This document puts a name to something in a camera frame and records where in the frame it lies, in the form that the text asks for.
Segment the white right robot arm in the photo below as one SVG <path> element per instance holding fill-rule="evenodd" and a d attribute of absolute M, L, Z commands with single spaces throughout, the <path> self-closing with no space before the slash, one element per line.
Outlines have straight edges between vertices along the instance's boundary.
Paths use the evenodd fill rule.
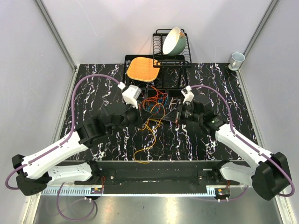
<path fill-rule="evenodd" d="M 163 118 L 176 124 L 192 122 L 213 140 L 216 140 L 236 152 L 247 165 L 237 165 L 222 161 L 212 169 L 213 182 L 223 185 L 234 181 L 252 187 L 264 200 L 270 201 L 291 184 L 291 174 L 287 158 L 281 153 L 272 153 L 259 147 L 229 122 L 216 115 L 208 102 L 178 102 Z"/>

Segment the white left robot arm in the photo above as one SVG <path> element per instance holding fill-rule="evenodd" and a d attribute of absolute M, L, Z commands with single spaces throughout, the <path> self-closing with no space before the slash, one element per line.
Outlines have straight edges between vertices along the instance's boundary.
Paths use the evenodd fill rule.
<path fill-rule="evenodd" d="M 101 169 L 93 161 L 77 165 L 59 166 L 72 155 L 100 144 L 113 131 L 129 125 L 141 127 L 152 114 L 140 105 L 133 107 L 124 103 L 108 105 L 97 114 L 85 119 L 74 131 L 45 149 L 12 158 L 17 170 L 17 187 L 25 196 L 42 192 L 51 185 L 73 183 L 75 185 L 96 185 L 104 180 Z"/>

